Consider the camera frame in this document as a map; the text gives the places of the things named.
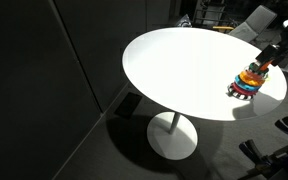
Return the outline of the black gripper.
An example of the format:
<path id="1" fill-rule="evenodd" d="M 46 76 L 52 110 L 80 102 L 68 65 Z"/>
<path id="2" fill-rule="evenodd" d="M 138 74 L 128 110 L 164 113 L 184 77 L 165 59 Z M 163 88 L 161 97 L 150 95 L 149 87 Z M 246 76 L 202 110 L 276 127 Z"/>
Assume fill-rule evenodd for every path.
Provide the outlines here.
<path id="1" fill-rule="evenodd" d="M 272 61 L 273 66 L 278 65 L 288 55 L 288 47 L 279 45 L 268 45 L 257 57 L 256 60 L 262 66 L 263 64 Z"/>

